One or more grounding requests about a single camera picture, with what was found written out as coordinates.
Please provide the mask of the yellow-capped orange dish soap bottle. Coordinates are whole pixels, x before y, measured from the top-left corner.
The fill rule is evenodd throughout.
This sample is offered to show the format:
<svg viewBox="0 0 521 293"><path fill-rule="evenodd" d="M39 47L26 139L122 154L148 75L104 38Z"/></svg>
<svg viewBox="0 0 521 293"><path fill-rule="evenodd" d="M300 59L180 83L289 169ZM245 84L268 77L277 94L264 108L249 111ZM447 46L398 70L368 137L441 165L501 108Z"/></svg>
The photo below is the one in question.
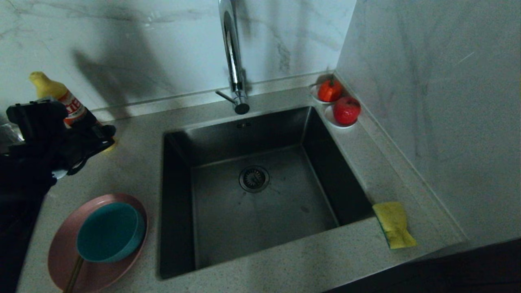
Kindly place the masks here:
<svg viewBox="0 0 521 293"><path fill-rule="evenodd" d="M35 86L39 100L54 98L66 107L68 115L64 123L68 128L86 130L93 125L102 126L63 83L48 78L44 72L32 72L28 79Z"/></svg>

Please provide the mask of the yellow sponge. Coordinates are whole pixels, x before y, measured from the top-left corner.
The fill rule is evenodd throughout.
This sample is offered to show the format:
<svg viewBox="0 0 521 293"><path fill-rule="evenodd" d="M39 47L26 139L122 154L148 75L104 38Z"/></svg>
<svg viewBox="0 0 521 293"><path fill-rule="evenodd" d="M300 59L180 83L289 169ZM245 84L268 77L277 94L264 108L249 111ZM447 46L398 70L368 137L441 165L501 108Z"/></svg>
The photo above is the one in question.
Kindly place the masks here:
<svg viewBox="0 0 521 293"><path fill-rule="evenodd" d="M417 241L409 233L406 211L402 203L397 201L377 203L372 206L372 209L390 249L417 246Z"/></svg>

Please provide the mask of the orange-red tomato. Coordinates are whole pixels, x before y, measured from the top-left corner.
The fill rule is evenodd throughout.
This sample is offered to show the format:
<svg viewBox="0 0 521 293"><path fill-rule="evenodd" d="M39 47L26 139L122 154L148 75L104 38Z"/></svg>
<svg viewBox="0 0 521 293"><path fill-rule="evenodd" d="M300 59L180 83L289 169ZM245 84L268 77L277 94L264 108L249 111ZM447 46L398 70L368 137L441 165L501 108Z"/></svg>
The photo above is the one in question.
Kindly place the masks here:
<svg viewBox="0 0 521 293"><path fill-rule="evenodd" d="M339 100L343 91L344 88L342 87L341 83L335 80L335 78L331 78L319 85L317 98L318 100L326 103L335 102Z"/></svg>

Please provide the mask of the small white dish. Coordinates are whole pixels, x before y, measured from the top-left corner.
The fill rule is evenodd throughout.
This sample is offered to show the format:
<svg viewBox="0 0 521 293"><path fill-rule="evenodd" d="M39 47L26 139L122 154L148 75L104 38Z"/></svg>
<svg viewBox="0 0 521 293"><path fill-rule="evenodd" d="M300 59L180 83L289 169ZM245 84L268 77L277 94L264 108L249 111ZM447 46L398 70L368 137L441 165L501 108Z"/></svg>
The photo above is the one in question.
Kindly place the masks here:
<svg viewBox="0 0 521 293"><path fill-rule="evenodd" d="M358 120L354 120L353 124L350 124L350 125L339 124L335 120L333 108L334 108L334 105L328 105L323 111L325 119L331 126L333 126L334 128L337 128L337 129L349 129L357 124Z"/></svg>
<svg viewBox="0 0 521 293"><path fill-rule="evenodd" d="M331 104L334 104L335 102L337 102L337 100L339 100L339 98L341 97L342 93L344 92L344 88L342 87L342 85L335 85L333 86L333 92L334 93L337 93L337 96L335 99L331 100L331 101L323 101L320 99L318 93L320 91L320 88L321 88L321 83L316 83L314 85L310 85L309 86L309 93L311 95L311 98L313 100L315 100L316 102L318 102L319 104L323 104L323 105L331 105Z"/></svg>

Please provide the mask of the pink plate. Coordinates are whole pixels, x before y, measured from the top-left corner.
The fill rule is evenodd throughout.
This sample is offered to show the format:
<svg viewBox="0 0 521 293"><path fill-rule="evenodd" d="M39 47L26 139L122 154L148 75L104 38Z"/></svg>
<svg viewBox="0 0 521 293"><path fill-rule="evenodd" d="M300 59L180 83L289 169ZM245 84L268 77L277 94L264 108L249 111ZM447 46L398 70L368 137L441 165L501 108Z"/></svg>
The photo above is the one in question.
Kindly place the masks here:
<svg viewBox="0 0 521 293"><path fill-rule="evenodd" d="M148 217L143 204L132 195L124 193L107 194L94 198L77 208L63 221L51 242L47 256L47 268L52 281L62 291L67 285L79 255L76 240L81 226L96 209L114 202L128 203L143 215L145 236L138 248L121 261L99 263L84 260L73 292L91 293L112 285L129 271L141 254L148 230Z"/></svg>

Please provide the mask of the chrome kitchen faucet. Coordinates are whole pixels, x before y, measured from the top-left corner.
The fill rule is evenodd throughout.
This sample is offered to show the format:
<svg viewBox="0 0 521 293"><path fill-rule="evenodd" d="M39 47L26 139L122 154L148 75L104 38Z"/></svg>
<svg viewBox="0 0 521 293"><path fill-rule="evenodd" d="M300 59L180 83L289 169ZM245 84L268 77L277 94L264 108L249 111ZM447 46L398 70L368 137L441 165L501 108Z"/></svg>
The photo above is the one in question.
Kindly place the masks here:
<svg viewBox="0 0 521 293"><path fill-rule="evenodd" d="M236 114L244 115L249 112L250 106L246 102L246 79L241 62L234 0L219 0L218 7L232 95L226 95L222 91L215 91L215 93L231 102Z"/></svg>

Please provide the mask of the red apple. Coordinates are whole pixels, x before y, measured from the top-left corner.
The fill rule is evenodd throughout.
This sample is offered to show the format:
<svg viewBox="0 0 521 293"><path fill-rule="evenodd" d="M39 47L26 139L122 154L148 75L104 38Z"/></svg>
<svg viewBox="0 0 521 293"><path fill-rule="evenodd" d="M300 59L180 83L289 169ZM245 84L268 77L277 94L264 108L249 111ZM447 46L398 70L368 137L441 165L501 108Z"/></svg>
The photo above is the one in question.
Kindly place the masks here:
<svg viewBox="0 0 521 293"><path fill-rule="evenodd" d="M355 124L360 113L361 104L351 96L339 98L333 106L333 117L340 125L350 126Z"/></svg>

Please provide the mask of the round metal drain strainer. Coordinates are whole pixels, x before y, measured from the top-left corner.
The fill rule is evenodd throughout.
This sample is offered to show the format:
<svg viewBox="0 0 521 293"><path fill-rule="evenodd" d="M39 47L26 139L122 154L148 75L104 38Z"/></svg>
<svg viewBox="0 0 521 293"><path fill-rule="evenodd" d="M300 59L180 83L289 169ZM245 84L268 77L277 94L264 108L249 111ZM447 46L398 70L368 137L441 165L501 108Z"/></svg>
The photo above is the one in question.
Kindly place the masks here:
<svg viewBox="0 0 521 293"><path fill-rule="evenodd" d="M267 188L270 181L268 171L257 165L248 166L242 169L239 175L241 188L249 193L259 193Z"/></svg>

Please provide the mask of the teal bowl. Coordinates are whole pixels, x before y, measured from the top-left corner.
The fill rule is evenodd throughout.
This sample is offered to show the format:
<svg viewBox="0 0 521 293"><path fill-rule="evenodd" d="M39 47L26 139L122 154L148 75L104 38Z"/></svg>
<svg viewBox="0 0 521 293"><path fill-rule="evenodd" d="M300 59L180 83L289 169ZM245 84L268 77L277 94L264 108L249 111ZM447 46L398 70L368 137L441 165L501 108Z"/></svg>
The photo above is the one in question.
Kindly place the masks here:
<svg viewBox="0 0 521 293"><path fill-rule="evenodd" d="M79 230L76 247L86 261L117 262L132 254L144 236L143 215L128 203L114 202L89 215Z"/></svg>

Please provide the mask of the stainless steel sink basin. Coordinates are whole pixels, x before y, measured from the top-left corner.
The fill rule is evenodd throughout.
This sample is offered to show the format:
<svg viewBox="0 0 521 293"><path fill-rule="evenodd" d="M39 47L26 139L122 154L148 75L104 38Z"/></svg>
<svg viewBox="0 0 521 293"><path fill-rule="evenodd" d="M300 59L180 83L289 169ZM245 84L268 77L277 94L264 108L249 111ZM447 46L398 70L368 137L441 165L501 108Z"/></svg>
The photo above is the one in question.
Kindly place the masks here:
<svg viewBox="0 0 521 293"><path fill-rule="evenodd" d="M159 276L175 278L372 215L313 107L164 135ZM259 193L242 169L265 168Z"/></svg>

